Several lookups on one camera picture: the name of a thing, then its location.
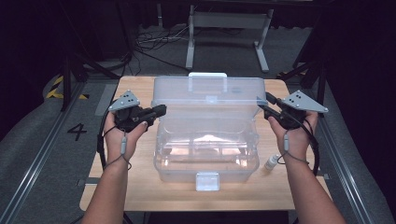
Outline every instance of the light wood surface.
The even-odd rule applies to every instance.
[[[132,90],[141,101],[142,107],[150,107],[153,82],[155,77],[123,77],[116,91],[116,98]],[[266,91],[283,98],[289,95],[285,83],[281,80],[265,80]],[[294,209],[286,167],[277,165],[272,172],[267,172],[263,165],[272,155],[278,154],[276,137],[269,123],[259,113],[256,128],[260,135],[258,151],[260,167],[245,183],[221,183],[220,191],[196,191],[194,183],[162,182],[154,168],[153,155],[157,134],[158,120],[148,128],[137,143],[131,158],[132,169],[129,171],[128,191],[125,211],[242,211],[242,210],[292,210]],[[314,163],[311,149],[307,158]],[[102,166],[99,155],[94,158],[89,177],[100,177]],[[322,186],[329,193],[323,177],[318,177]],[[86,210],[95,190],[95,185],[84,189],[80,208]]]

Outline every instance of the forearm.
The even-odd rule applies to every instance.
[[[345,223],[307,164],[286,156],[291,194],[301,223]]]
[[[128,182],[127,163],[120,159],[103,172],[83,223],[121,223]]]

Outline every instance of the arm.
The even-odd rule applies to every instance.
[[[105,133],[114,126],[114,115],[108,113]],[[146,129],[147,123],[142,122],[130,133],[125,134],[127,144],[124,157],[127,161],[134,155],[136,142]],[[123,136],[124,132],[117,128],[106,134],[108,166],[100,178],[82,223],[122,223],[128,183],[128,163],[124,158],[120,158]]]
[[[307,112],[306,120],[309,121],[312,129],[315,130],[318,114]],[[276,134],[279,151],[283,155],[283,141],[286,130],[279,125],[276,119],[270,117],[268,121]],[[296,158],[306,160],[306,151],[309,145],[308,135],[300,128],[289,131],[288,136],[289,153]],[[332,199],[312,174],[309,166],[302,161],[295,160],[289,154],[284,155],[284,160],[288,172],[291,195],[301,223],[346,223]]]

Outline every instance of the hazard stripe tape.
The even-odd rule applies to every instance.
[[[58,90],[59,85],[61,85],[61,82],[64,80],[64,76],[61,74],[56,78],[54,81],[52,87],[49,90],[49,93],[47,93],[47,98],[58,98],[58,99],[63,99],[64,95],[61,93],[57,93],[56,91]],[[88,100],[90,98],[89,94],[81,94],[78,99],[80,100]]]

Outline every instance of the silver mounting plate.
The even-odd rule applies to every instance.
[[[128,90],[123,95],[121,95],[120,98],[113,103],[113,105],[108,108],[108,111],[117,111],[135,105],[140,105],[140,101],[137,99],[136,96],[134,96],[131,90]]]
[[[302,91],[296,91],[282,100],[283,104],[289,105],[298,110],[316,111],[319,113],[327,113],[329,109],[320,105],[309,96],[305,95]]]

